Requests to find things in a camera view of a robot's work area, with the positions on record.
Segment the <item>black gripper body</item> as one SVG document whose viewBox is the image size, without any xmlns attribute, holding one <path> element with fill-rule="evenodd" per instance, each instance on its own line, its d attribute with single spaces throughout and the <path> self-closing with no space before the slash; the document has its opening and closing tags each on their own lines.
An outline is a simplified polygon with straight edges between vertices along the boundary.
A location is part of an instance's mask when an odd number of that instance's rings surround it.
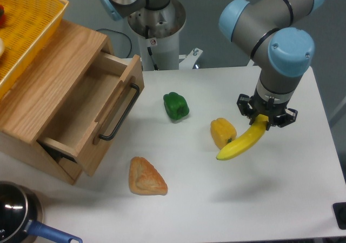
<svg viewBox="0 0 346 243">
<path fill-rule="evenodd" d="M 289 101 L 284 103 L 276 103 L 274 97 L 269 97 L 268 100 L 264 100 L 259 96 L 258 93 L 255 93 L 250 97 L 250 105 L 255 110 L 254 121 L 259 115 L 264 115 L 268 117 L 267 127 L 272 127 L 274 122 L 274 117 L 284 113 L 287 108 Z"/>
</svg>

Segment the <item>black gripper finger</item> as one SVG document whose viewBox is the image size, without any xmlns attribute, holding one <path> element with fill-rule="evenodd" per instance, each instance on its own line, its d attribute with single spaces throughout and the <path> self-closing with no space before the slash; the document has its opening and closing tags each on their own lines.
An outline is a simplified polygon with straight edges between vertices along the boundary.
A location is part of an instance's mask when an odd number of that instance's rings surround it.
<svg viewBox="0 0 346 243">
<path fill-rule="evenodd" d="M 240 94 L 237 99 L 237 106 L 242 116 L 249 119 L 249 124 L 254 123 L 255 110 L 250 105 L 251 98 L 248 95 Z"/>
<path fill-rule="evenodd" d="M 294 123 L 297 119 L 298 111 L 295 109 L 285 109 L 283 114 L 274 117 L 273 126 L 285 127 Z"/>
</svg>

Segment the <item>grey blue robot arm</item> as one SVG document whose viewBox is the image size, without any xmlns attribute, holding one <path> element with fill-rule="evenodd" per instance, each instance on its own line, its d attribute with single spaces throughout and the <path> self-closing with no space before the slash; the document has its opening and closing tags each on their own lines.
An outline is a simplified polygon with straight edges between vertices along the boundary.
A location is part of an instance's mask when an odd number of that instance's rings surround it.
<svg viewBox="0 0 346 243">
<path fill-rule="evenodd" d="M 179 67 L 179 32 L 186 13 L 177 0 L 100 0 L 109 16 L 126 19 L 137 35 L 145 71 Z M 313 39 L 293 24 L 311 14 L 324 0 L 233 0 L 218 26 L 261 68 L 252 96 L 240 95 L 240 113 L 253 123 L 259 115 L 267 127 L 293 123 L 297 111 L 287 107 L 315 52 Z"/>
</svg>

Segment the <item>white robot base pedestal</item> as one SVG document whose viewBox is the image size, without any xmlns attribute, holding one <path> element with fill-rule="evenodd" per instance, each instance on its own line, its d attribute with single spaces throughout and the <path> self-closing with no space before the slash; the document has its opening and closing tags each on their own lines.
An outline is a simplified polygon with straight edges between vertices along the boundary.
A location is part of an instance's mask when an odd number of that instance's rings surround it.
<svg viewBox="0 0 346 243">
<path fill-rule="evenodd" d="M 128 17 L 136 34 L 143 71 L 194 69 L 203 51 L 194 48 L 187 55 L 179 52 L 179 34 L 186 23 L 186 12 L 178 0 L 160 10 L 142 8 Z"/>
</svg>

